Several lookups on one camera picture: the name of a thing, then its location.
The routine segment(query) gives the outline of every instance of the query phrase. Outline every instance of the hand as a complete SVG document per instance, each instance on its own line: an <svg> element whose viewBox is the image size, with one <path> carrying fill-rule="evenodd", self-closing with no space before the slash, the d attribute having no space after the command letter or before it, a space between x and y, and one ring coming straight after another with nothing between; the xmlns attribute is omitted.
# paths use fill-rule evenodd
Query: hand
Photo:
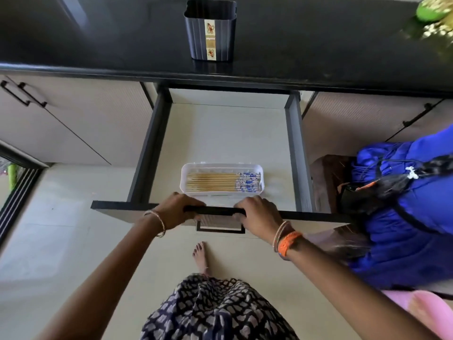
<svg viewBox="0 0 453 340"><path fill-rule="evenodd" d="M275 204L260 196L254 196L241 200L234 207L243 208L247 216L235 213L233 217L253 235L272 245L275 233L283 223Z"/></svg>
<svg viewBox="0 0 453 340"><path fill-rule="evenodd" d="M195 212L183 211L184 206L187 205L206 206L202 201L189 197L186 194L173 192L166 200L156 206L154 211L162 218L162 221L168 230L175 228L188 219L194 219L196 217L197 214Z"/></svg>

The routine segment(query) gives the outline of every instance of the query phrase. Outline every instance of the braided hair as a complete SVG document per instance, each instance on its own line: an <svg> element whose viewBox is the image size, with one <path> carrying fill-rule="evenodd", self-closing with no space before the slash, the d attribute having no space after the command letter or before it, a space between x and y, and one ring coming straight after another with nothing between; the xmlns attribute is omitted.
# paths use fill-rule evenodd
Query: braided hair
<svg viewBox="0 0 453 340"><path fill-rule="evenodd" d="M445 176L453 173L453 154L435 157L431 161L424 162L418 168L412 170L410 174L386 175L375 182L358 188L345 205L347 213L359 213L370 215L383 207L386 207L399 195L405 193L414 182L414 177L418 179Z"/></svg>

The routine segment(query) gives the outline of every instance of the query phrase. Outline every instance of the person's left hand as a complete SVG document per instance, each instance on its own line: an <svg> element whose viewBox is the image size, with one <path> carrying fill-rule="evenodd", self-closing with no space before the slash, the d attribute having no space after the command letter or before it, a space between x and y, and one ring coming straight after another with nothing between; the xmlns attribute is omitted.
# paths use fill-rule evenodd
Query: person's left hand
<svg viewBox="0 0 453 340"><path fill-rule="evenodd" d="M178 192L173 192L166 200L160 203L154 208L160 218L162 218L165 227L168 229L173 229L181 223L184 223L188 219L193 219L197 215L195 212L184 212L184 206L206 206L200 200L189 197L186 194L179 194Z"/></svg>

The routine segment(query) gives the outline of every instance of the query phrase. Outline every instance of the black plastic holder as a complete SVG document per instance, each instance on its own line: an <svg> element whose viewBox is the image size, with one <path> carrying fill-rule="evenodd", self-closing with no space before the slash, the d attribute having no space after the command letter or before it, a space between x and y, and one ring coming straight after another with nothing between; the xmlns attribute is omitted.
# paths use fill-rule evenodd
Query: black plastic holder
<svg viewBox="0 0 453 340"><path fill-rule="evenodd" d="M236 29L236 2L188 0L184 12L190 55L203 61L231 61Z"/></svg>

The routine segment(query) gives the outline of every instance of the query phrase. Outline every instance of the container label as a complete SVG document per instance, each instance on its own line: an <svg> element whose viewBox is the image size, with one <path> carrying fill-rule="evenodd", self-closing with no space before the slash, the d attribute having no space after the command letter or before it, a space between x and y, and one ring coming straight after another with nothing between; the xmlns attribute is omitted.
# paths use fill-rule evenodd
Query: container label
<svg viewBox="0 0 453 340"><path fill-rule="evenodd" d="M214 20L204 19L204 34L206 36L207 59L216 61L216 27Z"/></svg>

